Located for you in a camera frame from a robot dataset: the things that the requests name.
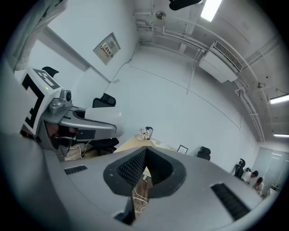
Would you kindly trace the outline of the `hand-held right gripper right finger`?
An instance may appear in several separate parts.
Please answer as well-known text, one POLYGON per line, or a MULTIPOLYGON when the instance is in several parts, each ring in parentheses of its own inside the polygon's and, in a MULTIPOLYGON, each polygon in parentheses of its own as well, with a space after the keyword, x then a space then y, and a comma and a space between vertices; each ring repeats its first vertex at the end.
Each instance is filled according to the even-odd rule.
POLYGON ((163 154, 185 169, 169 196, 149 198, 135 221, 141 231, 246 231, 262 216, 261 198, 216 164, 167 149, 163 154))

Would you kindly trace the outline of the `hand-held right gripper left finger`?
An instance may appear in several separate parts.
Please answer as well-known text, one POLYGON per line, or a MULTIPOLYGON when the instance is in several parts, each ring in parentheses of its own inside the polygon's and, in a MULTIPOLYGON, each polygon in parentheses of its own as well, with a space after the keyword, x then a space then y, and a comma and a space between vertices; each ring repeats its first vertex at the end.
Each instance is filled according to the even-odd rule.
POLYGON ((140 231, 128 209, 109 214, 70 180, 55 153, 19 134, 1 134, 0 170, 20 209, 49 231, 140 231))

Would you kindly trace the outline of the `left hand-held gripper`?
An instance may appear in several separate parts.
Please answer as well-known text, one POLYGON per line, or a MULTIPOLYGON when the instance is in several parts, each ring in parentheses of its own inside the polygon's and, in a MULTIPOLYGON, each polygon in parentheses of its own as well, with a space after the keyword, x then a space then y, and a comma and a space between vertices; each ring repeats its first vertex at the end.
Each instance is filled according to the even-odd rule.
POLYGON ((85 110, 74 106, 71 91, 64 89, 45 69, 27 68, 20 83, 33 100, 21 134, 32 138, 43 149, 54 151, 61 162, 73 142, 124 134, 124 118, 117 107, 85 110), (49 137, 46 123, 75 128, 77 134, 49 137))

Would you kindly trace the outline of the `person's left hand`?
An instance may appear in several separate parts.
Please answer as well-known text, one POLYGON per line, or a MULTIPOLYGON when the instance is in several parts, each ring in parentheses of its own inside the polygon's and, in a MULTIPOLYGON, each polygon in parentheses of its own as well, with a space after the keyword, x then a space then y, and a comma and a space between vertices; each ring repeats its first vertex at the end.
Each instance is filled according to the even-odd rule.
POLYGON ((59 124, 50 124, 46 123, 47 132, 49 134, 49 137, 55 136, 55 137, 73 137, 77 134, 78 129, 62 126, 59 124))

